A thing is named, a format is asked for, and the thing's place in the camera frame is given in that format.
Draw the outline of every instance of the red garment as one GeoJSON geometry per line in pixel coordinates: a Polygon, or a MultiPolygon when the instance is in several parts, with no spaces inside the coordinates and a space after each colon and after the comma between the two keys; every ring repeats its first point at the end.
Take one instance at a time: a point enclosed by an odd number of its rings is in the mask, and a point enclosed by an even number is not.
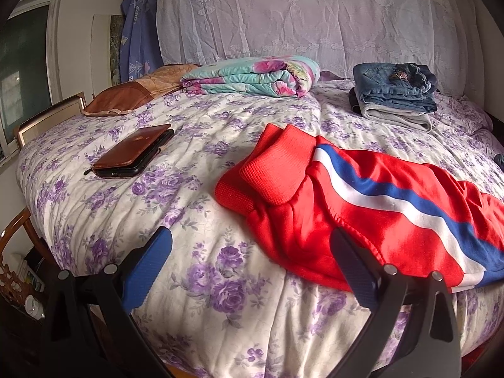
{"type": "Polygon", "coordinates": [[[349,290],[329,249],[338,226],[381,264],[439,270],[454,291],[504,278],[504,205],[437,166],[268,124],[215,196],[246,216],[273,261],[318,284],[349,290]]]}

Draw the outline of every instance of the screw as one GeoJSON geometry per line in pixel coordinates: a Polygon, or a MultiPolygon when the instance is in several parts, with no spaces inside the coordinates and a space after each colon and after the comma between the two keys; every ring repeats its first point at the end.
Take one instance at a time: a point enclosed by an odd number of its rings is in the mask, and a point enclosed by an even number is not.
{"type": "Polygon", "coordinates": [[[443,281],[443,275],[437,270],[434,270],[430,275],[436,281],[443,281]]]}
{"type": "Polygon", "coordinates": [[[393,264],[386,264],[383,266],[383,269],[389,276],[395,276],[397,274],[397,267],[393,264]]]}
{"type": "Polygon", "coordinates": [[[103,271],[105,272],[105,274],[114,274],[117,271],[117,266],[115,264],[107,264],[103,271]]]}
{"type": "Polygon", "coordinates": [[[70,275],[70,272],[68,270],[63,270],[58,274],[58,278],[60,280],[66,280],[68,276],[70,275]]]}

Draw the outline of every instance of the blue jeans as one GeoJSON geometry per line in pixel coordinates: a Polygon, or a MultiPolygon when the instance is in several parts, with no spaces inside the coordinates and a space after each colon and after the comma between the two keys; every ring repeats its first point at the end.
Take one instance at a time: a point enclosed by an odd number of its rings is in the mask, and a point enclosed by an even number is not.
{"type": "Polygon", "coordinates": [[[362,102],[428,113],[438,109],[432,97],[437,79],[426,65],[369,62],[355,65],[353,76],[362,102]]]}

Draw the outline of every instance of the window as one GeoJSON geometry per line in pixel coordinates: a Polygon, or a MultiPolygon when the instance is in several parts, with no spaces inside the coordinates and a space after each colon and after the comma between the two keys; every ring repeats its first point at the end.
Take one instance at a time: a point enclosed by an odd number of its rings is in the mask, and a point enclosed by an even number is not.
{"type": "Polygon", "coordinates": [[[0,164],[15,129],[61,100],[56,60],[60,0],[23,0],[0,30],[0,164]]]}

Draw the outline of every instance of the blue gripper pad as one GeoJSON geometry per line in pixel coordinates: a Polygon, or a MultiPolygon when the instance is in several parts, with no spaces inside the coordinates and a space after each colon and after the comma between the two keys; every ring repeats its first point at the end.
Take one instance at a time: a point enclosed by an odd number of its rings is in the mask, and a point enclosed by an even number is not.
{"type": "Polygon", "coordinates": [[[171,232],[161,226],[146,243],[144,254],[124,281],[123,308],[127,314],[144,303],[154,280],[170,255],[172,241],[171,232]]]}
{"type": "MultiPolygon", "coordinates": [[[[378,280],[357,250],[362,248],[339,227],[331,233],[329,246],[359,304],[371,311],[375,310],[378,306],[378,280]]],[[[362,253],[371,255],[370,251],[362,253]]]]}

